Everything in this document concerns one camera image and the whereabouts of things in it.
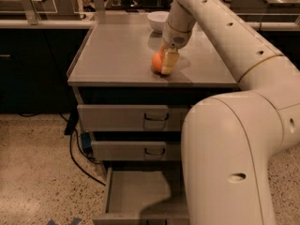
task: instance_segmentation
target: robotic arm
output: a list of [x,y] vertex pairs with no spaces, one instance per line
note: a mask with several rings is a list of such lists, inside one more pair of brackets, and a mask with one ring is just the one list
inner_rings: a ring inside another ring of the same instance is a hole
[[156,71],[172,72],[195,22],[242,92],[207,98],[185,119],[190,224],[275,225],[267,165],[300,142],[300,72],[218,0],[174,0],[153,57]]

